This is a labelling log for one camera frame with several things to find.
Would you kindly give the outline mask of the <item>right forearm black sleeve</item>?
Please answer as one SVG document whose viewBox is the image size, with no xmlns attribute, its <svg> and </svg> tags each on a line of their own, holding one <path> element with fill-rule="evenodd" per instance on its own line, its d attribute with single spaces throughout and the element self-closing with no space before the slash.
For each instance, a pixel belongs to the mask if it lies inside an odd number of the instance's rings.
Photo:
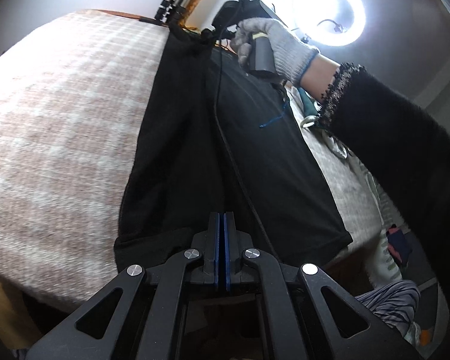
<svg viewBox="0 0 450 360">
<path fill-rule="evenodd" d="M 424 247 L 450 255 L 450 134 L 364 67 L 315 57 L 301 86 L 320 124 L 348 146 Z"/>
</svg>

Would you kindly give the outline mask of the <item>right hand grey glove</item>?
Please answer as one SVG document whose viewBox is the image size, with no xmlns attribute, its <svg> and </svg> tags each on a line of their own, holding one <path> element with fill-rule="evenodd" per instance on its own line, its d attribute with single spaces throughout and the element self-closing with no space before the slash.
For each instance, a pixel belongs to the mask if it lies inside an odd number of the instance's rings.
<svg viewBox="0 0 450 360">
<path fill-rule="evenodd" d="M 317 48 L 303 43 L 276 19 L 244 19 L 237 24 L 235 37 L 231 40 L 231 47 L 243 68 L 253 49 L 251 37 L 255 33 L 265 33 L 268 36 L 276 73 L 294 86 L 300 84 L 311 62 L 320 54 Z"/>
</svg>

